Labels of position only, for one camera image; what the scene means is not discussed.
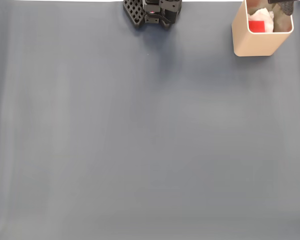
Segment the gray table surface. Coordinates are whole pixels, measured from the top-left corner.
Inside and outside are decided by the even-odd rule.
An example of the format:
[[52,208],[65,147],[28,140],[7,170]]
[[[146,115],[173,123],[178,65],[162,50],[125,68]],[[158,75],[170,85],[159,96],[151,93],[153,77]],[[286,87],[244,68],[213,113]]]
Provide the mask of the gray table surface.
[[246,58],[239,5],[0,3],[0,240],[300,240],[300,4]]

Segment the white plastic bag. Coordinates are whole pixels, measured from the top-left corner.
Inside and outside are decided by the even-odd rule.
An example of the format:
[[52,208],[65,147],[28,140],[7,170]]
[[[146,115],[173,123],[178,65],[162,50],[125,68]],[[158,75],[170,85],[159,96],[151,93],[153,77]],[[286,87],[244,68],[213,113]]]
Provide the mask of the white plastic bag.
[[266,8],[257,10],[253,15],[248,14],[249,21],[264,21],[264,29],[266,33],[273,33],[274,17],[274,12],[268,11]]

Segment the beige container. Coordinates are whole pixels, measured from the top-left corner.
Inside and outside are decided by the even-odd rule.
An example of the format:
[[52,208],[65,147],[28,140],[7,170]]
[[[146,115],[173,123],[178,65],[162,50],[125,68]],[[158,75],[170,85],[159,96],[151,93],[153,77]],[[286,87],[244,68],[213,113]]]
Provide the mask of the beige container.
[[[248,13],[267,8],[274,13],[273,32],[251,32]],[[294,30],[292,16],[285,15],[278,4],[268,4],[267,0],[244,0],[232,23],[234,53],[239,57],[270,56]]]

